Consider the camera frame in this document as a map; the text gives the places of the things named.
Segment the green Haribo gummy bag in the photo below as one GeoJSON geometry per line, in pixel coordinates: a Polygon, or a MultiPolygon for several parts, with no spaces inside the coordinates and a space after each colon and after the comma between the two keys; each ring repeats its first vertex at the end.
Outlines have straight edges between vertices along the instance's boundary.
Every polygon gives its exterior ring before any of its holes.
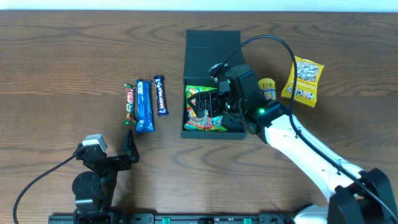
{"type": "MultiPolygon", "coordinates": [[[[207,86],[195,86],[195,85],[186,85],[185,86],[185,96],[186,100],[194,94],[201,91],[210,91],[215,90],[215,88],[207,87],[207,86]]],[[[192,109],[192,107],[187,104],[187,114],[188,120],[184,124],[184,128],[189,131],[204,131],[204,132],[225,132],[227,129],[221,124],[223,117],[218,116],[215,118],[211,118],[208,116],[208,111],[205,111],[205,115],[202,118],[198,118],[192,109]]]]}

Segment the KitKat chocolate bar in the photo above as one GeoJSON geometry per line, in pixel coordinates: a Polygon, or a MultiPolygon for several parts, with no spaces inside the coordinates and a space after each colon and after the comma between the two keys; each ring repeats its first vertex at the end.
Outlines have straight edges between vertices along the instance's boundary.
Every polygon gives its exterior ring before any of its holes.
{"type": "Polygon", "coordinates": [[[136,124],[137,118],[135,114],[135,87],[133,85],[125,84],[124,86],[127,100],[126,100],[126,119],[125,124],[136,124]]]}

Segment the blue Oreo cookie pack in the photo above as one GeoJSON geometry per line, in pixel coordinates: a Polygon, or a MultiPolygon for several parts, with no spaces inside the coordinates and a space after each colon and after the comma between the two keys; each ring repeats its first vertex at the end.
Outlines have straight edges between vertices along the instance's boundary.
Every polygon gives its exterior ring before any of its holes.
{"type": "Polygon", "coordinates": [[[137,96],[137,133],[154,132],[154,118],[152,112],[151,80],[136,81],[137,96]]]}

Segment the yellow Mentos bottle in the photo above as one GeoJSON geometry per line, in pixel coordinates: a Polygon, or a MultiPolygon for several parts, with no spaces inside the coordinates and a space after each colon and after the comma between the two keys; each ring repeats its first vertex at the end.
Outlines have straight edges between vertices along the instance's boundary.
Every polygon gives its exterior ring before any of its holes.
{"type": "Polygon", "coordinates": [[[275,81],[271,78],[263,78],[258,81],[259,88],[264,92],[267,100],[276,99],[275,81]]]}

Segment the purple Dairy Milk bar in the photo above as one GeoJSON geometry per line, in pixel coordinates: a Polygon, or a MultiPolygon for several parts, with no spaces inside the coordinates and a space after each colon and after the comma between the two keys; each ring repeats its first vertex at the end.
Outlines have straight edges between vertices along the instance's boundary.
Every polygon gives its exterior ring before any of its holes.
{"type": "Polygon", "coordinates": [[[168,107],[165,99],[164,77],[162,75],[154,76],[155,88],[157,93],[157,115],[168,115],[168,107]]]}

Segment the dark green gift box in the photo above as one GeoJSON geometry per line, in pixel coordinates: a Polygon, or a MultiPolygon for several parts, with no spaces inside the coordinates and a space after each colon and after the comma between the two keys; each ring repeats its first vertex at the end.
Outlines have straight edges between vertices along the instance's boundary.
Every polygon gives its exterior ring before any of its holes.
{"type": "MultiPolygon", "coordinates": [[[[209,69],[224,62],[241,44],[241,32],[238,30],[187,30],[183,85],[207,86],[218,88],[211,79],[209,69]]],[[[181,130],[185,139],[222,139],[243,140],[246,132],[243,125],[233,123],[226,117],[225,132],[181,130]]]]}

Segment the yellow Hacks candy bag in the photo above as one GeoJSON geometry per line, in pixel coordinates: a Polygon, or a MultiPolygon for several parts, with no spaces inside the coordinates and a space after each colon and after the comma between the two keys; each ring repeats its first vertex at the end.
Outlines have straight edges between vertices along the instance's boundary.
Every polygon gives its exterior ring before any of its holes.
{"type": "Polygon", "coordinates": [[[294,100],[315,107],[317,102],[318,82],[324,65],[295,56],[297,64],[297,84],[294,100]]]}

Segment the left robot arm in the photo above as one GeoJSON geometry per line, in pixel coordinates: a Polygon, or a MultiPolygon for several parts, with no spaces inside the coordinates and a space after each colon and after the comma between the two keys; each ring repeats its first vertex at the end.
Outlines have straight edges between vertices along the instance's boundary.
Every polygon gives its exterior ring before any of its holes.
{"type": "Polygon", "coordinates": [[[108,145],[102,134],[92,134],[78,144],[73,153],[76,160],[89,168],[72,183],[76,210],[73,223],[126,223],[120,210],[112,206],[118,172],[130,170],[139,162],[139,153],[129,130],[120,149],[123,154],[108,157],[108,145]]]}

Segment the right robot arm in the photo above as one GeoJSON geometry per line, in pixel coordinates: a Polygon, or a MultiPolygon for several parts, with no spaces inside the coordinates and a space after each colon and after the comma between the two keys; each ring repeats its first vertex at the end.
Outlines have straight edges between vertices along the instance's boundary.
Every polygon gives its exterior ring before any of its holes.
{"type": "Polygon", "coordinates": [[[267,99],[249,65],[215,65],[219,85],[187,98],[201,118],[229,115],[294,162],[321,190],[328,204],[310,205],[292,223],[397,223],[397,207],[386,175],[350,163],[306,130],[277,100],[267,99]]]}

